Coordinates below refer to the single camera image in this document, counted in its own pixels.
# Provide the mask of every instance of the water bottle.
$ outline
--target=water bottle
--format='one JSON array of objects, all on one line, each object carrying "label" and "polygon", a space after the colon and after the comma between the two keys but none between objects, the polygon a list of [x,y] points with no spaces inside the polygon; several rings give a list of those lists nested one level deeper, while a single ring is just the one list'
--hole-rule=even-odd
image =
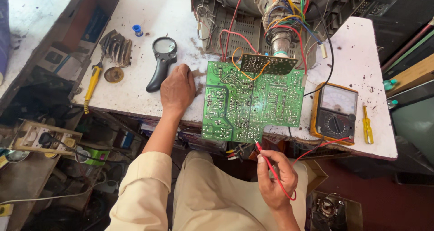
[{"label": "water bottle", "polygon": [[384,80],[383,84],[384,84],[384,89],[386,91],[391,90],[394,86],[394,84],[396,84],[398,82],[398,80],[396,79],[392,79],[392,80]]},{"label": "water bottle", "polygon": [[398,104],[397,100],[387,100],[387,106],[390,109],[394,108]]}]

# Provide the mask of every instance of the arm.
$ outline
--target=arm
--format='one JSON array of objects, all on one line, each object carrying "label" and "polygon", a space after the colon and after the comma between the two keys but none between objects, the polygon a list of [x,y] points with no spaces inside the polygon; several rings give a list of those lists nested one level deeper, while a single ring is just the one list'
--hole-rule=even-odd
[{"label": "arm", "polygon": [[122,180],[106,230],[167,230],[170,155],[179,121],[195,92],[193,75],[186,64],[175,67],[161,84],[163,115],[142,154],[130,164]]},{"label": "arm", "polygon": [[269,206],[279,231],[299,231],[296,218],[292,211],[290,200],[280,188],[275,179],[270,179],[268,175],[268,165],[262,156],[267,156],[277,163],[279,167],[280,181],[289,195],[292,195],[297,187],[298,175],[292,167],[288,158],[277,151],[262,150],[258,155],[258,182],[259,190]]},{"label": "arm", "polygon": [[142,154],[158,151],[171,155],[179,121],[193,102],[195,93],[196,86],[190,68],[186,64],[175,67],[161,84],[163,115]]}]

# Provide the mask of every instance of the person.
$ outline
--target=person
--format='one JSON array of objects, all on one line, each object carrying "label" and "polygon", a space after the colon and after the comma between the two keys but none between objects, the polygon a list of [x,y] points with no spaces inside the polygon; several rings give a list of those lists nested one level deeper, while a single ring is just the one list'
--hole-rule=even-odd
[{"label": "person", "polygon": [[[160,122],[143,152],[129,166],[110,211],[108,231],[166,231],[167,195],[171,191],[171,152],[178,124],[192,103],[196,87],[186,64],[173,69],[161,84]],[[289,200],[270,178],[263,156],[277,163]],[[262,150],[258,155],[258,182],[246,182],[215,167],[204,151],[191,151],[176,181],[173,231],[301,230],[306,218],[307,170],[294,167],[284,154]]]}]

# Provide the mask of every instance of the hand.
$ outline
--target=hand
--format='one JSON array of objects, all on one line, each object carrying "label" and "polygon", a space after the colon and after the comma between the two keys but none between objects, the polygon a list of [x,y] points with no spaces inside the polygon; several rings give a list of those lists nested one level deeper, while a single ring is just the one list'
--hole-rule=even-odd
[{"label": "hand", "polygon": [[291,208],[290,199],[285,195],[282,188],[275,178],[270,179],[268,175],[268,165],[264,157],[272,159],[277,163],[280,175],[280,182],[288,195],[293,197],[293,192],[297,187],[298,175],[292,167],[288,158],[281,152],[272,150],[262,150],[258,155],[258,182],[259,190],[265,203],[273,211],[282,211]]},{"label": "hand", "polygon": [[196,93],[193,74],[187,64],[176,66],[161,84],[163,116],[180,120]]}]

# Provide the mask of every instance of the green circuit board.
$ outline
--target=green circuit board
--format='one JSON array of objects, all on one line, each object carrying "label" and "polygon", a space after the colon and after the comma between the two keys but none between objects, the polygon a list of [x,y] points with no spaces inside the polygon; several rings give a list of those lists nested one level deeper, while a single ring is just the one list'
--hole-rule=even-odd
[{"label": "green circuit board", "polygon": [[232,63],[208,62],[202,138],[254,143],[266,125],[298,127],[302,81],[301,70],[251,81]]}]

